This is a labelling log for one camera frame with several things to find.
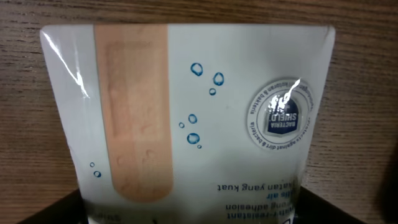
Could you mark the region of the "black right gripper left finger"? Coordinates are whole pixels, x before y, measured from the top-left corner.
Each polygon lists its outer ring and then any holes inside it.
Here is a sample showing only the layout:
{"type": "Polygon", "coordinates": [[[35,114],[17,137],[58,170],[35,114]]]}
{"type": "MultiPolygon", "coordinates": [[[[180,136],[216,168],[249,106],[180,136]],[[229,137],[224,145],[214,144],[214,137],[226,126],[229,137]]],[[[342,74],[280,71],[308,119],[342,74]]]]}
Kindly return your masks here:
{"type": "Polygon", "coordinates": [[[17,224],[89,224],[80,191],[74,190],[17,224]]]}

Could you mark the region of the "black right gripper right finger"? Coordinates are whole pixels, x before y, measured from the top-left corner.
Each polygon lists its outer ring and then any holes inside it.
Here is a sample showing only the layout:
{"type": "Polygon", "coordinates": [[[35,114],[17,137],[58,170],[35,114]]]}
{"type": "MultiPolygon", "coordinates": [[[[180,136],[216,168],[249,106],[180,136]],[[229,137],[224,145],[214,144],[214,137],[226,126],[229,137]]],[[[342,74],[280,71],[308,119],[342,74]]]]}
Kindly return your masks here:
{"type": "Polygon", "coordinates": [[[297,200],[297,224],[365,224],[304,187],[297,200]]]}

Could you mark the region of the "white Hansaplast plaster box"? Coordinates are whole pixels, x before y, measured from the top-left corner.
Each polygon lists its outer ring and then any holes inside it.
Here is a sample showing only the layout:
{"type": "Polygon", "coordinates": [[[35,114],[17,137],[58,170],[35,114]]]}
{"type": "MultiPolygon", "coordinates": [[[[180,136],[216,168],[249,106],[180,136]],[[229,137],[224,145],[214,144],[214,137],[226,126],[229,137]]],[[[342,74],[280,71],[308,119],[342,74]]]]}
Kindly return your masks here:
{"type": "Polygon", "coordinates": [[[83,24],[40,41],[87,223],[292,223],[332,26],[83,24]]]}

